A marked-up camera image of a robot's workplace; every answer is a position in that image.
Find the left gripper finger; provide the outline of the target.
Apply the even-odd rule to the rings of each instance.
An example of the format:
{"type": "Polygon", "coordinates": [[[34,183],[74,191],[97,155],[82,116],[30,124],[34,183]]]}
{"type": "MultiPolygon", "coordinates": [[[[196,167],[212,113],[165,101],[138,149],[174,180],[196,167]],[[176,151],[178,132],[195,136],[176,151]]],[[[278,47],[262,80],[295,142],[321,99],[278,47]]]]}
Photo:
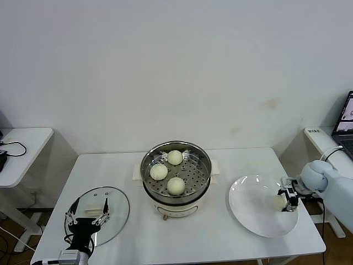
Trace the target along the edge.
{"type": "Polygon", "coordinates": [[[78,197],[74,203],[70,206],[69,210],[65,213],[66,220],[69,225],[73,225],[77,223],[76,220],[76,211],[78,208],[80,197],[78,197]]]}
{"type": "Polygon", "coordinates": [[[93,225],[104,225],[110,218],[108,198],[105,198],[105,203],[101,214],[92,222],[93,225]]]}

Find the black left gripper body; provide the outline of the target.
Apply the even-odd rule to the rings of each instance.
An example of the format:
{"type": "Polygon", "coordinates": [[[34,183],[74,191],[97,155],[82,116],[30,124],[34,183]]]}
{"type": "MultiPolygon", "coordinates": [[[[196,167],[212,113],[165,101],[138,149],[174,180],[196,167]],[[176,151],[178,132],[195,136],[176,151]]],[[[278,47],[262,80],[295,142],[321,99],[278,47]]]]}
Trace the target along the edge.
{"type": "Polygon", "coordinates": [[[70,224],[70,232],[73,234],[70,249],[88,249],[92,234],[100,229],[95,218],[77,218],[76,222],[70,224]]]}

